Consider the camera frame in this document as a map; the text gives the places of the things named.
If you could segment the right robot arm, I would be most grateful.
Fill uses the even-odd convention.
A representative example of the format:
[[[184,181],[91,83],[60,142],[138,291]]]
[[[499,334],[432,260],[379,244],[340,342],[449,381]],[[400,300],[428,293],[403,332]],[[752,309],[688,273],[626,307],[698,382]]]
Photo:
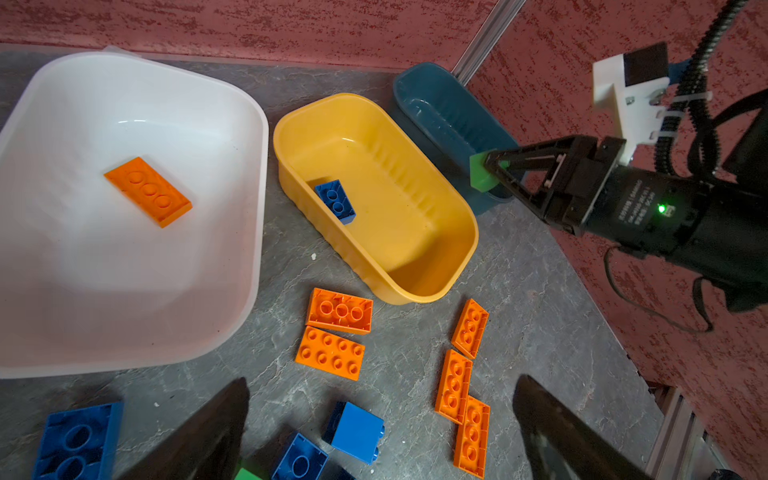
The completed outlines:
[[[573,135],[470,158],[478,191],[503,187],[540,220],[589,232],[637,258],[695,272],[734,313],[767,301],[767,191],[631,166],[622,138]]]

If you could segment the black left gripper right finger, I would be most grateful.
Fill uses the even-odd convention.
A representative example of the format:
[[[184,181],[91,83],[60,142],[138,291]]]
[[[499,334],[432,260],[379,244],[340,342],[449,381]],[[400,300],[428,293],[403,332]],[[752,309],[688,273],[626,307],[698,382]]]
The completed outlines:
[[[513,411],[534,479],[646,479],[529,375],[518,378]]]

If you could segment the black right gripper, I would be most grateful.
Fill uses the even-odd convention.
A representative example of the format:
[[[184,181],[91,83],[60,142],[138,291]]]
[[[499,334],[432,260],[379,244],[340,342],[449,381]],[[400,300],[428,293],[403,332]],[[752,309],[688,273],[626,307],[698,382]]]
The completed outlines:
[[[483,166],[502,170],[494,174],[501,186],[540,220],[571,235],[589,232],[638,257],[709,255],[711,187],[621,165],[625,144],[621,138],[599,142],[573,135],[491,151]],[[543,177],[532,191],[504,170]]]

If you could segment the orange lego plate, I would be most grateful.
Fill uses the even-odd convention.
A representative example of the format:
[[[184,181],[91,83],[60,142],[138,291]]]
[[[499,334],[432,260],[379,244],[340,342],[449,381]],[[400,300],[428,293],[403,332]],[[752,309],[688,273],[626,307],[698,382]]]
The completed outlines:
[[[141,157],[108,171],[104,177],[161,228],[193,207],[187,197]]]

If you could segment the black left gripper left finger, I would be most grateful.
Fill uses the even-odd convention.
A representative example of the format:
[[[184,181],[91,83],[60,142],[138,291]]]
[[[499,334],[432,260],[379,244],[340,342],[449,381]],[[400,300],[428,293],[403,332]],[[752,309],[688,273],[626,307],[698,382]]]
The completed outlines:
[[[233,479],[238,470],[249,399],[246,379],[233,380],[121,477]]]

